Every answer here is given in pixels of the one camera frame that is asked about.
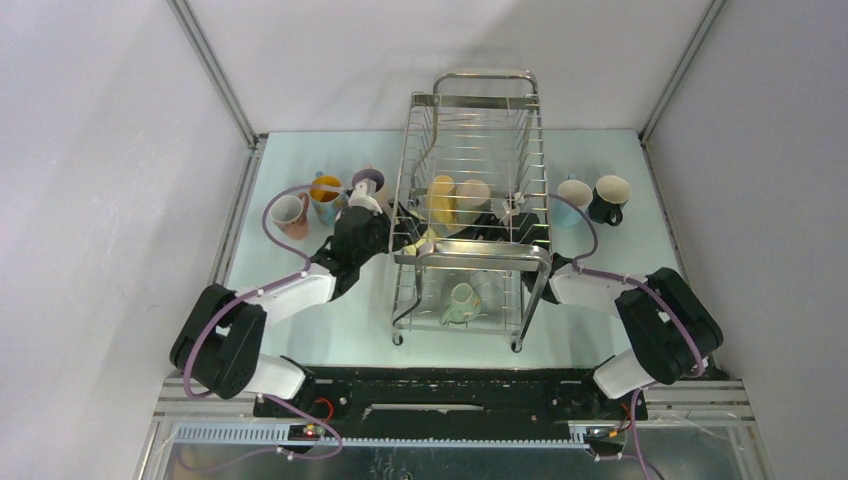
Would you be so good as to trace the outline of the blue butterfly mug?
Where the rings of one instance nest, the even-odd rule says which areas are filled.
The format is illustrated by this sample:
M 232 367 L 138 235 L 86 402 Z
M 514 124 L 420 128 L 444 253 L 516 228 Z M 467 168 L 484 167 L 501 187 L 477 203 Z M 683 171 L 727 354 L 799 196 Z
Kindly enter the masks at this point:
M 341 180 L 317 172 L 309 190 L 309 197 L 317 218 L 325 226 L 332 226 L 339 213 L 347 206 L 348 197 Z

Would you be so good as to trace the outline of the light blue faceted mug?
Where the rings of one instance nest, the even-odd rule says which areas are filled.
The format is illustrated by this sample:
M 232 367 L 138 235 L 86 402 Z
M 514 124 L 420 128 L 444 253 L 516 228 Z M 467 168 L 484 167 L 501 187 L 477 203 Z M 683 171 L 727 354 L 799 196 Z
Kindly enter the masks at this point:
M 583 221 L 582 212 L 588 207 L 593 198 L 592 188 L 585 182 L 571 175 L 557 187 L 557 195 L 565 202 L 553 200 L 553 224 L 567 229 Z

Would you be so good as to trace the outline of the cream seahorse pattern mug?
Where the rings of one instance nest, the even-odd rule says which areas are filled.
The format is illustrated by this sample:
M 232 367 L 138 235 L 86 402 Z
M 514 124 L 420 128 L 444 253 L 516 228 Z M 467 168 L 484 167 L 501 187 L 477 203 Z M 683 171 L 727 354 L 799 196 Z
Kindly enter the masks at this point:
M 474 224 L 481 215 L 489 212 L 490 199 L 490 188 L 482 180 L 469 179 L 459 183 L 456 189 L 458 223 Z

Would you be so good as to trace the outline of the iridescent pale pink mug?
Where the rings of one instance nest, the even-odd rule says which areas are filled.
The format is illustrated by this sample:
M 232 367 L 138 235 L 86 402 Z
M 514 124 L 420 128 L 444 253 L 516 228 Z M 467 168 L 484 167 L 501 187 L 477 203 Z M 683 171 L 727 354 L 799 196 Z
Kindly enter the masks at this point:
M 351 199 L 367 195 L 377 202 L 383 211 L 388 209 L 389 187 L 381 170 L 373 167 L 361 169 L 353 175 L 351 185 Z

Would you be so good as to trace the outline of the pale yellow faceted mug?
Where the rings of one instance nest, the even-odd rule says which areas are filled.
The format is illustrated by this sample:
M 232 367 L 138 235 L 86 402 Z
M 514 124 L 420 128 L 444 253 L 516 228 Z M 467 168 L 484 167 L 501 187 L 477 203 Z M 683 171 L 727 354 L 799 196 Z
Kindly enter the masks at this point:
M 425 243 L 430 243 L 436 240 L 437 238 L 438 235 L 432 229 L 427 229 L 418 241 L 416 241 L 414 244 L 410 244 L 403 247 L 400 252 L 403 255 L 417 256 L 418 249 L 420 247 L 422 247 Z

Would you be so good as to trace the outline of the salmon dotted mug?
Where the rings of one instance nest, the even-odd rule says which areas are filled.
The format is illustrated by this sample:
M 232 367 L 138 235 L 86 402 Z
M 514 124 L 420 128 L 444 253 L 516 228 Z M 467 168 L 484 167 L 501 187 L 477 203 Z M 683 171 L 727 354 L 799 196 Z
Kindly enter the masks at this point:
M 307 193 L 287 194 L 272 203 L 269 215 L 284 235 L 292 240 L 302 240 L 309 232 L 309 206 Z

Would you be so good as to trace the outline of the green mug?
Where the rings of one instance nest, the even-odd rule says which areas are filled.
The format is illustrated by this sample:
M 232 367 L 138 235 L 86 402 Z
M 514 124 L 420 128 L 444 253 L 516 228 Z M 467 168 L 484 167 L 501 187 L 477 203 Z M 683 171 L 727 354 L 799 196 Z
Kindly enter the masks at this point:
M 482 310 L 482 297 L 469 283 L 459 283 L 450 291 L 439 323 L 442 326 L 467 324 Z

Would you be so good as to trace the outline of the black mug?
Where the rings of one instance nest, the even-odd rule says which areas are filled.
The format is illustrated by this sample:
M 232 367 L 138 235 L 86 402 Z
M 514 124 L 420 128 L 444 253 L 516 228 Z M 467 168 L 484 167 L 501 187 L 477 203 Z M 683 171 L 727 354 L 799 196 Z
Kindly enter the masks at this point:
M 597 223 L 617 227 L 623 221 L 623 208 L 631 198 L 631 186 L 622 177 L 605 175 L 599 178 L 593 189 L 593 197 L 587 208 L 589 218 Z

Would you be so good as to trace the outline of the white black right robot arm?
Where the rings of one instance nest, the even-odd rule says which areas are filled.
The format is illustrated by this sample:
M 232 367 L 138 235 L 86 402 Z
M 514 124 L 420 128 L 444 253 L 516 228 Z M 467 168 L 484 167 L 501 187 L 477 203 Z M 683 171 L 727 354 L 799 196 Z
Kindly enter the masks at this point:
M 703 375 L 724 333 L 677 271 L 628 276 L 582 265 L 594 252 L 552 254 L 542 298 L 603 312 L 624 327 L 630 348 L 598 365 L 581 392 L 585 411 L 606 418 L 626 394 Z

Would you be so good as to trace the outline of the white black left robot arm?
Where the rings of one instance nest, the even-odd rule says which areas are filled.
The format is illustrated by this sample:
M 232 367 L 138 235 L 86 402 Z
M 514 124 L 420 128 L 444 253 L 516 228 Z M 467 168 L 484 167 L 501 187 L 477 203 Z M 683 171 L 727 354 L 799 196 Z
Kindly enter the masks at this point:
M 217 283 L 204 288 L 170 352 L 186 396 L 231 399 L 248 392 L 277 397 L 292 416 L 311 412 L 316 390 L 307 371 L 293 360 L 263 354 L 265 331 L 345 295 L 365 264 L 390 252 L 391 227 L 386 213 L 346 207 L 302 270 L 243 292 Z

